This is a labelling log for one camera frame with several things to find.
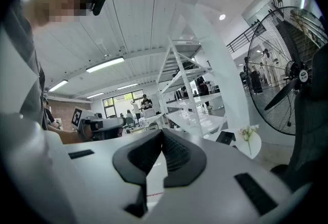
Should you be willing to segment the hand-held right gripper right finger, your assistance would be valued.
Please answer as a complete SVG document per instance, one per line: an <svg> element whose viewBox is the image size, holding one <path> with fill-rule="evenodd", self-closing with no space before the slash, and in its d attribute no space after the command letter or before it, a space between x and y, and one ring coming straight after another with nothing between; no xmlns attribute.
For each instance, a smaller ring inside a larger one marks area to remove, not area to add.
<svg viewBox="0 0 328 224"><path fill-rule="evenodd" d="M165 188L189 186L206 168L207 156L204 150L185 133L163 129L161 150L168 173L163 181Z"/></svg>

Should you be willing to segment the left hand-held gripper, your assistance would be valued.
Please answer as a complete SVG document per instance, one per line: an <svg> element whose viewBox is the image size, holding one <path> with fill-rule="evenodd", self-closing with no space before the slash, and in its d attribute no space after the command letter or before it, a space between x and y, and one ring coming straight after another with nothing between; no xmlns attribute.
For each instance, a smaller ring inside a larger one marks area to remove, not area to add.
<svg viewBox="0 0 328 224"><path fill-rule="evenodd" d="M100 141L121 137L126 119L103 118L101 113L75 108L71 123L82 141Z"/></svg>

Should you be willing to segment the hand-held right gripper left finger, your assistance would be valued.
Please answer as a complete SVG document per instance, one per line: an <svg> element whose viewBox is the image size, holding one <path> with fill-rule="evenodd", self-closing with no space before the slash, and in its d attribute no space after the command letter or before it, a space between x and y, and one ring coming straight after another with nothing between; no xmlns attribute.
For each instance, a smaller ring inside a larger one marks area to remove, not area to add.
<svg viewBox="0 0 328 224"><path fill-rule="evenodd" d="M145 185L146 176L161 153L161 145L162 130L145 133L140 139L116 150L112 164L125 182Z"/></svg>

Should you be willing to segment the person's left forearm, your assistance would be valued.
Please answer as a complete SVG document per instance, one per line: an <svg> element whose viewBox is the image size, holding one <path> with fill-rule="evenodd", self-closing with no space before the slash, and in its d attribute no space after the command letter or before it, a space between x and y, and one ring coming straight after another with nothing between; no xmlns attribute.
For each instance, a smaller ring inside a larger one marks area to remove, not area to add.
<svg viewBox="0 0 328 224"><path fill-rule="evenodd" d="M64 145L83 142L83 140L79 137L77 131L64 131L59 129L54 129L53 131L59 135Z"/></svg>

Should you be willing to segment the black tray on table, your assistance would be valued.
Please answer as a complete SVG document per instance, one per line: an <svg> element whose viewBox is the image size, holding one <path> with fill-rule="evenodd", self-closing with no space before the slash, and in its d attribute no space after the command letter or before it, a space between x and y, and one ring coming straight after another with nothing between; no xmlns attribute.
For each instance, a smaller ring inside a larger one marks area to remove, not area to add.
<svg viewBox="0 0 328 224"><path fill-rule="evenodd" d="M236 141L235 134L233 132L221 131L216 139L216 142L230 145L231 142Z"/></svg>

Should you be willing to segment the person's dark grey shirt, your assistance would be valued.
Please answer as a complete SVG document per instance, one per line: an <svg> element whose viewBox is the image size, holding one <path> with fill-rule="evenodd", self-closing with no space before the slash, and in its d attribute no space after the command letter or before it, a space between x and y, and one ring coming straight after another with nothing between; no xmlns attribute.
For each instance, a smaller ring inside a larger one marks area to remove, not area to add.
<svg viewBox="0 0 328 224"><path fill-rule="evenodd" d="M12 0L3 24L14 48L38 77L27 94L20 113L47 130L43 107L45 74L36 56L31 25L23 16L22 0Z"/></svg>

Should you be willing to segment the white metal shelving rack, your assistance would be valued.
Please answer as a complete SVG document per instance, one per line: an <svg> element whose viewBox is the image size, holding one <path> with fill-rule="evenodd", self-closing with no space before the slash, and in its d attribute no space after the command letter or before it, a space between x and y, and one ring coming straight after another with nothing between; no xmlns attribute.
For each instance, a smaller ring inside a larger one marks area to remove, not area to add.
<svg viewBox="0 0 328 224"><path fill-rule="evenodd" d="M220 93L205 96L193 94L192 82L206 74L214 75L211 67L192 59L200 49L197 40L168 38L168 47L156 83L164 86L158 89L158 94L160 107L167 120L191 135L205 138L221 130L227 122L227 116L215 116L200 110L206 102L221 97Z"/></svg>

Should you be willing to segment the dark-framed window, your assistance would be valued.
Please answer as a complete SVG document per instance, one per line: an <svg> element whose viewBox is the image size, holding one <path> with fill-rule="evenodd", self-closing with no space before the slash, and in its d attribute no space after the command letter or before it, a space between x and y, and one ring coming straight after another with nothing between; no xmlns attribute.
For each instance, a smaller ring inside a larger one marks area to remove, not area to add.
<svg viewBox="0 0 328 224"><path fill-rule="evenodd" d="M134 115L135 110L138 109L139 112L142 111L141 102L143 90L137 90L130 93L106 98L102 100L106 118L111 116L120 117L123 115L126 117L127 110Z"/></svg>

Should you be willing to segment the pink and white artificial flowers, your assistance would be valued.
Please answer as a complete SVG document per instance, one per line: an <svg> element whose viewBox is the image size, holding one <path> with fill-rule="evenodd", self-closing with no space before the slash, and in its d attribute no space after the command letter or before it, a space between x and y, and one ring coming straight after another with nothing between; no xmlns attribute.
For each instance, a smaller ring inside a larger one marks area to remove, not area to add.
<svg viewBox="0 0 328 224"><path fill-rule="evenodd" d="M259 128L259 124L253 125L253 126L246 126L244 128L241 128L238 131L238 134L243 138L244 141L246 141L248 143L250 154L252 154L250 141L251 141L252 135L254 133L256 133L258 128Z"/></svg>

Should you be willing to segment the round white side table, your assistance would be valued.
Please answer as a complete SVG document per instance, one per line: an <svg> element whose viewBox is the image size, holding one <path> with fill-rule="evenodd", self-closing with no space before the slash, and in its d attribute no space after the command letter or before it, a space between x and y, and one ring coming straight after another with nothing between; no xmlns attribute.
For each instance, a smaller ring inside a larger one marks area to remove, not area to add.
<svg viewBox="0 0 328 224"><path fill-rule="evenodd" d="M252 133L249 141L245 141L242 138L242 136L239 134L238 129L218 130L215 133L205 135L204 139L216 141L222 131L234 133L236 140L231 141L230 146L235 146L241 153L246 155L248 158L254 159L259 154L262 142L260 136L256 132Z"/></svg>

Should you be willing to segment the large black floor fan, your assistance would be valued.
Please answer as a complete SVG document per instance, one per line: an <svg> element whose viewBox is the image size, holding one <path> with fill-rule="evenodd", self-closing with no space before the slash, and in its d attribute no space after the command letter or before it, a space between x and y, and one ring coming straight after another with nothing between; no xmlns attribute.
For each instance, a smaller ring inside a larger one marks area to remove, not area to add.
<svg viewBox="0 0 328 224"><path fill-rule="evenodd" d="M295 135L295 99L312 82L314 54L328 44L324 18L299 7L270 11L255 27L247 57L259 72L263 93L250 95L256 110L276 131ZM269 86L262 67L262 52L274 55L279 87Z"/></svg>

